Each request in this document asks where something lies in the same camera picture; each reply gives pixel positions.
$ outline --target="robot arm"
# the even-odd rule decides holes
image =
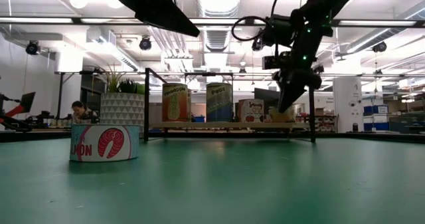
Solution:
[[[323,36],[332,37],[330,22],[350,0],[307,0],[291,17],[273,15],[264,30],[263,43],[290,47],[278,57],[265,57],[264,69],[278,68],[273,75],[281,90],[279,112],[288,109],[304,92],[304,86],[319,88],[320,77],[311,70]]]
[[[143,23],[192,37],[200,31],[176,6],[175,0],[120,0]]]

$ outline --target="red fish graphic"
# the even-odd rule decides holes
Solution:
[[[112,148],[106,158],[113,158],[124,145],[124,133],[117,128],[109,128],[100,135],[98,142],[98,153],[101,157],[104,156],[106,147],[112,141]]]

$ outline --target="can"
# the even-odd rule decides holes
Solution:
[[[239,122],[263,122],[264,101],[259,99],[239,100]]]
[[[186,84],[163,84],[162,122],[187,122]]]
[[[232,117],[232,85],[207,84],[207,122],[231,122]]]
[[[187,121],[192,121],[192,90],[187,89]]]

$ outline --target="wooden board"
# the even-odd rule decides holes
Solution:
[[[150,128],[308,128],[307,123],[242,123],[242,122],[162,122]]]

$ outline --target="person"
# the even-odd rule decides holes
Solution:
[[[81,101],[75,101],[72,103],[72,123],[73,124],[91,124],[92,117],[96,117],[97,114]]]

